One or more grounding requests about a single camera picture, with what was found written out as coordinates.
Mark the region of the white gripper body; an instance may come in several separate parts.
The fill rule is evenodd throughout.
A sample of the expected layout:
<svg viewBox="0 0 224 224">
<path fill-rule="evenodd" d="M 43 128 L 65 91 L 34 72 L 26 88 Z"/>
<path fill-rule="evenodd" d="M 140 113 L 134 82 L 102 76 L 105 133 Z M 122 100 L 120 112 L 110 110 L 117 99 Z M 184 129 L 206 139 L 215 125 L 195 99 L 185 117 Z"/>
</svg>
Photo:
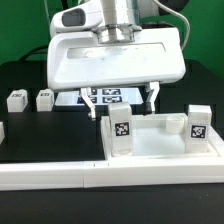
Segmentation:
<svg viewBox="0 0 224 224">
<path fill-rule="evenodd" d="M 91 31 L 56 35 L 47 58 L 53 91 L 172 83 L 186 72 L 175 28 L 144 29 L 130 43 L 101 44 Z"/>
</svg>

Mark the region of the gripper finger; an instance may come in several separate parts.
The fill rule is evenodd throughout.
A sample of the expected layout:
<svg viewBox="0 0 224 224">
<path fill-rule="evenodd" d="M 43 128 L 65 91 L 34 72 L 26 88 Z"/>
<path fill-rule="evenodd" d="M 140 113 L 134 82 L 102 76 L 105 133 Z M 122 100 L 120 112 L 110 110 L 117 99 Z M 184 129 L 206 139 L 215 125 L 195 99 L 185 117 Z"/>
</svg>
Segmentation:
<svg viewBox="0 0 224 224">
<path fill-rule="evenodd" d="M 90 109 L 89 112 L 89 117 L 92 120 L 96 119 L 96 111 L 95 111 L 95 105 L 93 104 L 93 102 L 90 99 L 90 95 L 91 95 L 91 88 L 90 87 L 85 87 L 85 88 L 81 88 L 80 89 L 80 96 L 83 99 L 84 103 L 88 106 L 88 108 Z"/>
<path fill-rule="evenodd" d="M 155 100 L 160 90 L 160 84 L 155 82 L 149 82 L 145 86 L 146 99 L 145 103 L 145 113 L 154 114 L 155 113 Z"/>
</svg>

